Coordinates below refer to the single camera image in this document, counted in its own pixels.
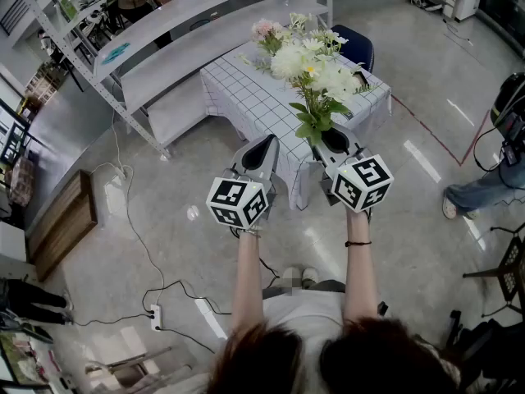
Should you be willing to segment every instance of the checkered tablecloth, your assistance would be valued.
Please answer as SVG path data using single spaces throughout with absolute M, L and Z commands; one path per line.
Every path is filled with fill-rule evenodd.
M 307 140 L 295 136 L 301 123 L 289 105 L 290 102 L 304 101 L 284 80 L 276 80 L 238 58 L 242 53 L 253 60 L 258 51 L 255 43 L 248 42 L 200 71 L 207 114 L 228 118 L 250 141 L 265 134 L 276 135 L 281 143 L 276 174 L 288 186 L 290 208 L 305 208 L 308 204 L 308 168 L 314 161 Z M 355 66 L 342 56 L 336 62 L 350 68 Z M 378 112 L 391 113 L 391 91 L 387 84 L 367 71 L 362 70 L 362 73 L 370 85 L 378 87 L 354 95 L 345 104 L 351 114 L 333 113 L 332 119 L 350 130 L 359 129 L 361 133 L 356 132 L 356 135 L 366 143 L 364 134 L 373 128 L 372 117 Z

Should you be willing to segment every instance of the red line on floor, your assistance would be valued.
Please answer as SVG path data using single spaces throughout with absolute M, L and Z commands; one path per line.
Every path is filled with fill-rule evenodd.
M 468 146 L 468 150 L 467 150 L 467 153 L 463 156 L 463 159 L 461 160 L 461 162 L 454 156 L 454 154 L 450 151 L 449 148 L 446 147 L 445 143 L 443 143 L 441 140 L 438 139 L 438 137 L 432 133 L 432 130 L 430 128 L 427 127 L 427 125 L 419 120 L 417 117 L 416 117 L 416 114 L 414 114 L 412 112 L 412 110 L 407 107 L 404 103 L 402 103 L 399 99 L 397 99 L 394 95 L 392 95 L 392 98 L 397 101 L 401 106 L 403 106 L 408 112 L 409 114 L 413 117 L 414 120 L 416 120 L 419 124 L 421 124 L 421 126 L 427 130 L 431 136 L 436 139 L 437 143 L 439 143 L 441 145 L 441 147 L 447 151 L 447 153 L 450 155 L 450 157 L 456 161 L 456 163 L 461 167 L 463 165 L 463 163 L 465 162 L 465 160 L 467 159 L 468 155 L 470 154 L 470 152 L 472 151 L 473 147 L 474 147 L 474 144 L 476 143 L 476 140 L 477 140 L 477 137 L 480 135 L 480 133 L 482 132 L 482 128 L 483 126 L 485 125 L 485 121 L 489 115 L 489 111 L 486 112 L 485 116 L 483 117 L 483 121 L 482 121 L 482 124 L 480 125 L 479 129 L 477 130 L 477 133 L 476 135 L 474 136 L 474 139 L 472 140 L 472 143 L 470 144 L 470 146 Z
M 472 141 L 472 143 L 470 144 L 470 146 L 468 146 L 468 150 L 467 150 L 467 153 L 465 154 L 465 156 L 463 156 L 463 159 L 461 160 L 461 164 L 463 165 L 463 162 L 465 162 L 465 160 L 468 158 L 468 155 L 470 154 L 471 150 L 474 148 L 474 145 L 476 144 L 476 140 L 477 138 L 479 137 L 479 135 L 482 133 L 482 129 L 483 129 L 483 126 L 485 125 L 485 121 L 486 119 L 489 117 L 489 112 L 490 111 L 487 111 L 485 116 L 483 117 L 483 121 L 482 121 L 482 124 L 479 126 L 479 129 L 477 130 L 477 133 L 476 135 L 474 136 L 474 140 Z

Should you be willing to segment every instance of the shelf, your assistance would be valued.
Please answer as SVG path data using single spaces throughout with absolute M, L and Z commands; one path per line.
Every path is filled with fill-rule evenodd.
M 61 38 L 64 38 L 67 34 L 69 34 L 71 32 L 71 30 L 73 28 L 75 28 L 75 26 L 77 26 L 81 21 L 83 21 L 86 17 L 88 17 L 89 15 L 91 15 L 91 13 L 93 13 L 95 10 L 100 10 L 102 5 L 106 2 L 107 0 L 98 0 L 98 2 L 96 2 L 95 4 L 93 4 L 92 6 L 89 6 L 89 7 L 86 7 L 85 9 L 79 11 L 76 16 L 71 19 L 71 21 L 69 23 L 67 23 L 65 26 L 63 26 L 59 31 L 58 31 L 58 35 L 61 37 Z
M 100 50 L 94 68 L 97 81 L 100 82 L 109 76 L 123 62 L 162 34 L 227 1 L 230 0 L 171 0 L 159 7 L 123 31 Z M 102 64 L 113 49 L 123 44 L 129 44 L 123 54 L 107 64 Z
M 206 117 L 203 85 L 196 73 L 148 108 L 155 139 L 164 147 Z
M 136 111 L 178 80 L 249 41 L 252 24 L 262 17 L 287 25 L 293 11 L 320 15 L 328 8 L 304 0 L 265 0 L 201 26 L 121 77 L 126 109 Z

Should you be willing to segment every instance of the pink flower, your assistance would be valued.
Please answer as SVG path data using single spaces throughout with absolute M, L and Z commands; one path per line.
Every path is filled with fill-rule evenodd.
M 267 35 L 273 30 L 274 23 L 266 19 L 261 19 L 259 22 L 253 24 L 253 35 L 257 36 L 259 40 L 265 39 Z

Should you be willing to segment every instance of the black bracelet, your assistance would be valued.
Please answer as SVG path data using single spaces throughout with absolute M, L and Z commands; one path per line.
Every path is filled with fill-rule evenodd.
M 356 246 L 363 246 L 363 245 L 370 245 L 372 242 L 352 242 L 352 241 L 346 241 L 345 242 L 345 247 L 349 247 L 349 246 L 352 246 L 352 245 L 356 245 Z

